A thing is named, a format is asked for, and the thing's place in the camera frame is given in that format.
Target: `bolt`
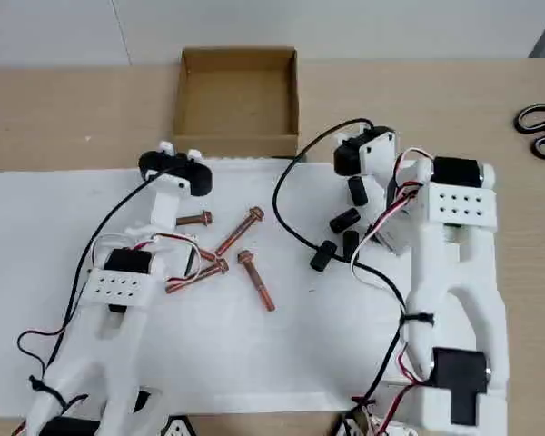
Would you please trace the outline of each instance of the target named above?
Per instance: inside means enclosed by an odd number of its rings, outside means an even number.
[[[175,220],[175,225],[186,224],[212,224],[212,212],[202,211],[202,213],[198,215],[181,216]]]
[[[203,279],[207,279],[208,277],[215,275],[217,273],[225,274],[228,271],[228,263],[224,259],[216,259],[216,262],[212,265],[208,266],[207,268],[204,268],[200,271],[198,274],[198,277],[196,277],[194,280],[186,283],[177,283],[168,285],[167,289],[165,290],[165,293],[172,293],[181,290],[183,287],[199,282]]]
[[[220,246],[216,249],[216,256],[222,257],[224,252],[228,250],[233,243],[238,241],[238,239],[246,232],[251,225],[256,223],[257,221],[262,221],[264,217],[263,209],[261,209],[258,206],[251,207],[249,210],[249,214],[246,218],[244,218],[244,221],[241,222],[241,224],[234,229],[232,233],[230,233],[230,236],[228,236],[223,243],[220,244]]]
[[[200,252],[200,257],[202,257],[206,261],[216,262],[216,255],[214,253],[210,253],[209,251],[199,247],[198,247],[198,251]]]
[[[264,307],[266,307],[267,311],[274,312],[275,307],[273,299],[271,298],[271,295],[269,295],[266,286],[264,286],[261,275],[258,273],[258,271],[256,271],[256,268],[254,267],[253,258],[254,254],[252,254],[248,250],[242,250],[238,253],[238,263],[241,263],[242,265],[244,265],[244,268],[246,268],[248,276],[251,278],[251,281],[253,282],[256,291],[258,291],[259,295],[261,296]]]

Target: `white paper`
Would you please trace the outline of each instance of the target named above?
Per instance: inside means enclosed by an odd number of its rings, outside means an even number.
[[[249,207],[262,207],[264,222],[224,256],[230,265],[226,275],[166,295],[154,307],[141,349],[142,385],[166,392],[173,413],[350,407],[349,398],[367,390],[381,363],[397,326],[397,303],[388,291],[356,282],[345,264],[331,262],[324,273],[309,267],[313,252],[273,215],[273,187],[285,161],[207,164],[213,191],[183,202],[180,215],[205,209],[213,212],[214,223],[185,231],[213,249]],[[18,352],[17,335],[60,325],[84,245],[106,213],[140,182],[135,170],[0,173],[0,416],[25,414],[33,399],[27,377],[38,375],[38,365]],[[104,233],[147,222],[152,200],[150,190],[140,193]],[[279,209],[311,241],[331,239],[341,249],[341,237],[328,222],[351,207],[350,201],[346,181],[330,165],[308,163],[287,179]],[[361,212],[355,228],[365,232],[378,210]],[[254,252],[276,312],[264,310],[237,264],[235,256],[244,248]],[[372,245],[361,259],[407,294],[409,257]],[[472,348],[473,334],[460,306],[449,300],[446,309],[436,331],[448,333],[438,343]],[[47,357],[54,341],[31,337],[26,345]],[[398,377],[395,366],[386,377]]]

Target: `scissors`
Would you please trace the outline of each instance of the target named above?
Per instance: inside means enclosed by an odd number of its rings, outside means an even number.
[[[545,114],[545,104],[534,104],[524,108],[513,120],[515,130],[520,134],[536,134],[545,133],[545,121],[541,121],[536,124],[525,124],[524,118],[529,114]],[[530,144],[531,152],[545,161],[545,134],[540,138],[535,139]]]

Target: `wooden table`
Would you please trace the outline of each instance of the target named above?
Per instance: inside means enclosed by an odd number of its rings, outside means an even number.
[[[132,167],[169,138],[176,66],[0,70],[0,170]],[[510,434],[545,434],[545,162],[511,118],[545,102],[545,59],[301,62],[301,144],[367,116],[404,147],[495,165],[510,334]],[[316,151],[326,159],[329,144]],[[199,436],[320,435],[331,413],[194,417]],[[0,436],[13,421],[0,421]]]

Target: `open cardboard box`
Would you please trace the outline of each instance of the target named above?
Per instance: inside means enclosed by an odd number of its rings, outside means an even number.
[[[173,129],[206,156],[294,156],[297,54],[292,47],[186,48]]]

